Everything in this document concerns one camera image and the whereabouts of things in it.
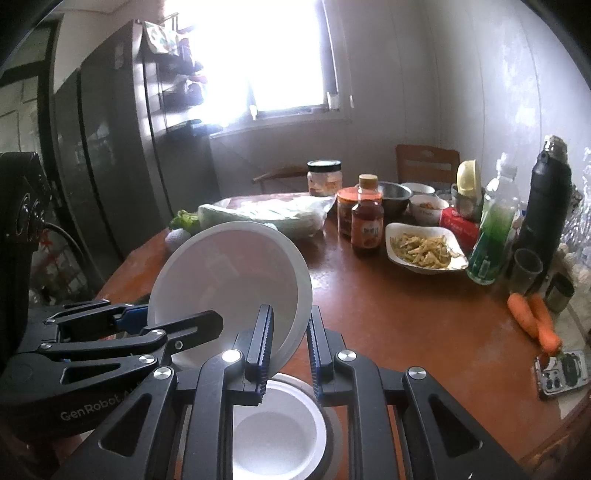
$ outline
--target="refrigerator door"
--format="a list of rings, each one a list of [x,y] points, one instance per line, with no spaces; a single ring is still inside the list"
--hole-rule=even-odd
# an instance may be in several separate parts
[[[131,21],[82,63],[82,123],[106,220],[126,257],[172,218],[154,151],[140,52]]]
[[[54,96],[55,158],[72,219],[92,267],[104,283],[123,260],[86,156],[78,116],[79,71]]]

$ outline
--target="glass cup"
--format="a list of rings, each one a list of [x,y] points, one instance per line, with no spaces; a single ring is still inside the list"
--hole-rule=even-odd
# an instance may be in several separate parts
[[[542,272],[544,264],[538,255],[528,248],[517,249],[513,258],[515,263],[509,279],[509,292],[525,295]]]

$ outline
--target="orange carrot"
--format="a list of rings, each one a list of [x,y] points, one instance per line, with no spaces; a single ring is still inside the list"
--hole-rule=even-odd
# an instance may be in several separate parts
[[[544,352],[550,356],[556,356],[562,348],[562,340],[545,323],[538,322],[538,340]]]
[[[535,321],[527,301],[518,293],[512,293],[507,300],[507,306],[513,318],[519,323],[530,337],[538,338],[538,322]]]
[[[552,320],[550,312],[548,311],[541,295],[539,293],[534,293],[527,299],[527,303],[530,305],[531,313],[534,314],[535,319],[554,331],[554,321]]]

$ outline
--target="white plastic bowl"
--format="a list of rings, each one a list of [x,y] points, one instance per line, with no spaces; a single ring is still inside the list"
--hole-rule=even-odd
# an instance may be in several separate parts
[[[180,367],[194,368],[231,348],[239,332],[254,327],[261,304],[274,311],[272,376],[306,332],[310,274],[299,250],[278,231],[255,222],[223,223],[198,233],[168,259],[150,296],[148,324],[204,310],[218,312],[223,318],[219,338],[173,356]]]
[[[318,467],[326,442],[316,402],[290,383],[269,380],[258,407],[234,406],[233,478],[304,480]]]
[[[430,203],[434,208],[421,207],[422,203]],[[430,195],[414,195],[410,199],[410,213],[419,225],[437,226],[441,219],[441,211],[449,207],[449,203]]]
[[[406,183],[401,183],[400,185],[410,189],[413,195],[435,195],[435,189],[424,183],[413,183],[408,181]]]
[[[394,253],[392,249],[392,245],[390,240],[392,238],[399,238],[402,236],[403,233],[408,233],[409,235],[417,235],[422,236],[423,238],[430,238],[433,236],[444,236],[446,240],[447,247],[452,252],[458,254],[459,256],[456,258],[452,258],[452,261],[448,265],[447,268],[442,269],[435,269],[435,268],[427,268],[427,267],[419,267],[417,265],[413,265],[412,263],[403,260],[399,256]],[[452,231],[448,230],[447,228],[443,228],[440,226],[417,226],[417,225],[407,225],[405,223],[390,223],[386,226],[384,237],[386,238],[386,252],[388,253],[388,258],[398,264],[402,265],[409,270],[420,273],[423,275],[435,275],[437,273],[444,273],[449,271],[458,271],[458,270],[465,270],[468,267],[468,260],[462,252],[460,245],[457,243],[456,236],[453,234]]]

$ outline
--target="metal bowl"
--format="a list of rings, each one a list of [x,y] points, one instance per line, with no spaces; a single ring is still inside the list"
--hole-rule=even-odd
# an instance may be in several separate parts
[[[412,191],[398,183],[380,181],[379,191],[382,193],[384,216],[394,218],[406,210],[408,200],[413,196]]]

